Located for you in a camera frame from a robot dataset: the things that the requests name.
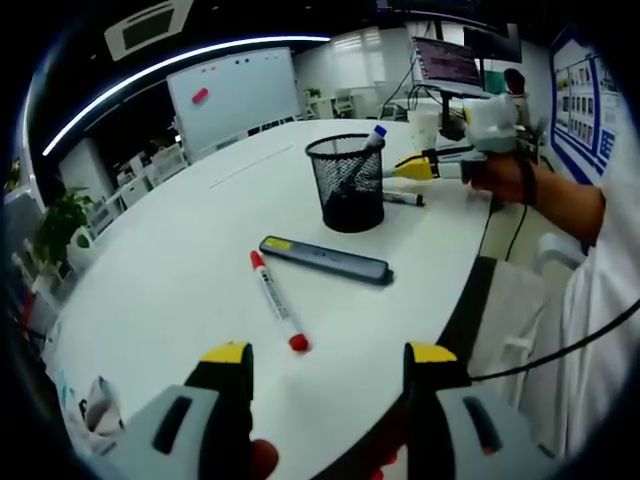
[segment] floor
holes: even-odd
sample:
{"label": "floor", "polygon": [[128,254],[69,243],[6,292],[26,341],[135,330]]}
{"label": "floor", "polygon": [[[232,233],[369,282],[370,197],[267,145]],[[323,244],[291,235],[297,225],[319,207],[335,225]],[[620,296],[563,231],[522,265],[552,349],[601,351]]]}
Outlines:
{"label": "floor", "polygon": [[[480,250],[481,255],[505,259],[523,210],[522,205],[505,205],[492,215]],[[538,239],[547,232],[561,233],[535,209],[528,208],[525,221],[513,245],[509,263],[530,270],[533,266]],[[571,270],[557,262],[549,263],[543,270],[543,277],[558,288],[564,288],[570,275]]]}

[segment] gray remote control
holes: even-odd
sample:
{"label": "gray remote control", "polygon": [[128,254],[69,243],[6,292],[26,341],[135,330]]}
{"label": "gray remote control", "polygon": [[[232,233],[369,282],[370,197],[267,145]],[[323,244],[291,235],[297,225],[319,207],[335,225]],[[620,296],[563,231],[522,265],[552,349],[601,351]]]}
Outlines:
{"label": "gray remote control", "polygon": [[268,236],[260,243],[260,251],[265,255],[374,285],[389,285],[393,281],[389,264],[375,258],[274,236]]}

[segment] whiteboard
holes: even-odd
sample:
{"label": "whiteboard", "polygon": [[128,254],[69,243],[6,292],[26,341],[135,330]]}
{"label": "whiteboard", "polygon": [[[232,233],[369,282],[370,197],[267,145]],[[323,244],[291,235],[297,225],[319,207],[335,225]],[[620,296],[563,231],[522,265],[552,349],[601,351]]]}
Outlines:
{"label": "whiteboard", "polygon": [[[291,52],[258,50],[210,60],[167,77],[190,159],[234,135],[299,115]],[[194,96],[207,90],[195,103]]]}

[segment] white cup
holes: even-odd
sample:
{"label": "white cup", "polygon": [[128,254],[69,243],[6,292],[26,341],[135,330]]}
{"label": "white cup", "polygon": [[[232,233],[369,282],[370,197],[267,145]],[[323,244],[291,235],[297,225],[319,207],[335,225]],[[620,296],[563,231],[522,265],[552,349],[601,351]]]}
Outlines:
{"label": "white cup", "polygon": [[416,150],[436,148],[440,116],[438,112],[411,110],[408,113],[411,140]]}

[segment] human hand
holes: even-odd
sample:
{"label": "human hand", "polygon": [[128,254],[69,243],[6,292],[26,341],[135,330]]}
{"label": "human hand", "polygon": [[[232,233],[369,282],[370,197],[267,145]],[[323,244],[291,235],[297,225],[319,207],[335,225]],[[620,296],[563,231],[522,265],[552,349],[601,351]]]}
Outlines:
{"label": "human hand", "polygon": [[278,451],[266,440],[251,442],[251,466],[249,478],[251,480],[265,480],[278,464]]}
{"label": "human hand", "polygon": [[512,153],[490,154],[486,162],[469,163],[465,183],[476,190],[488,190],[500,200],[524,201],[522,172]]}

